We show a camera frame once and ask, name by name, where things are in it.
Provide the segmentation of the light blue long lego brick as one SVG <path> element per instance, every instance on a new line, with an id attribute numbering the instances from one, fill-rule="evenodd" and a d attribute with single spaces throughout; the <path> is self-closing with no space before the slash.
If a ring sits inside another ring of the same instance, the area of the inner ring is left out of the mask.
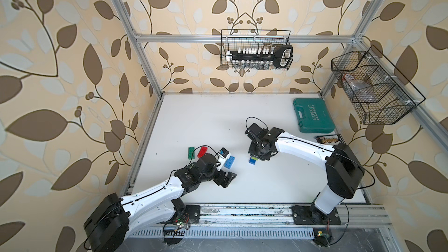
<path id="1" fill-rule="evenodd" d="M 227 169 L 231 169 L 233 163 L 235 161 L 235 157 L 234 156 L 230 156 L 229 158 L 227 158 L 227 160 L 225 161 L 224 167 Z"/>

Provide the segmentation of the small lego bricks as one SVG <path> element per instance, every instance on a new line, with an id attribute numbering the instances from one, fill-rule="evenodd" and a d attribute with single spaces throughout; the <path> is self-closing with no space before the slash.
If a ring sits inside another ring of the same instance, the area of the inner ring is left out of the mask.
<path id="1" fill-rule="evenodd" d="M 251 156 L 248 162 L 252 165 L 255 165 L 257 161 L 258 159 L 256 157 Z"/>

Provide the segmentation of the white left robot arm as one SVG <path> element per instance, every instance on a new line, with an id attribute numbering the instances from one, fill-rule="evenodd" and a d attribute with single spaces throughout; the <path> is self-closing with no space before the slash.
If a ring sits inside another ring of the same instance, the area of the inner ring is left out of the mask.
<path id="1" fill-rule="evenodd" d="M 216 155 L 206 153 L 196 162 L 172 171 L 167 180 L 151 188 L 129 196 L 108 195 L 84 223 L 84 249 L 113 252 L 133 233 L 154 224 L 184 227 L 189 217 L 181 197 L 204 182 L 213 181 L 227 188 L 237 176 L 222 169 L 230 158 L 226 149 Z"/>

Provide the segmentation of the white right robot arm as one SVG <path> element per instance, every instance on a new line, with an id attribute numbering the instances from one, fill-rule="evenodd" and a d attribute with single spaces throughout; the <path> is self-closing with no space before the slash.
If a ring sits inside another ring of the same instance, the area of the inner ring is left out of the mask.
<path id="1" fill-rule="evenodd" d="M 301 139 L 285 130 L 261 128 L 253 123 L 245 135 L 251 140 L 248 153 L 259 160 L 269 161 L 278 153 L 304 159 L 325 170 L 327 184 L 309 207 L 310 217 L 329 217 L 338 204 L 353 198 L 365 174 L 357 157 L 344 143 L 324 145 Z"/>

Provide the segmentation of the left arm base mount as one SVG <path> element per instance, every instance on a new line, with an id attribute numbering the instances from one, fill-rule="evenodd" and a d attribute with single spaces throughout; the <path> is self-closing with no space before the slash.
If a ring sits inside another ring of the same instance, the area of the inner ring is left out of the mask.
<path id="1" fill-rule="evenodd" d="M 174 215 L 165 224 L 176 224 L 179 222 L 199 224 L 201 207 L 199 205 L 179 205 L 174 207 Z"/>

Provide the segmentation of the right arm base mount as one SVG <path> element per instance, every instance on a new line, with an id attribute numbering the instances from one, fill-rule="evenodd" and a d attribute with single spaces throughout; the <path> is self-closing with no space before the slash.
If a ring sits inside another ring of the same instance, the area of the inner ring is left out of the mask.
<path id="1" fill-rule="evenodd" d="M 322 213 L 314 205 L 294 205 L 291 210 L 295 225 L 341 225 L 336 208 L 329 214 Z"/>

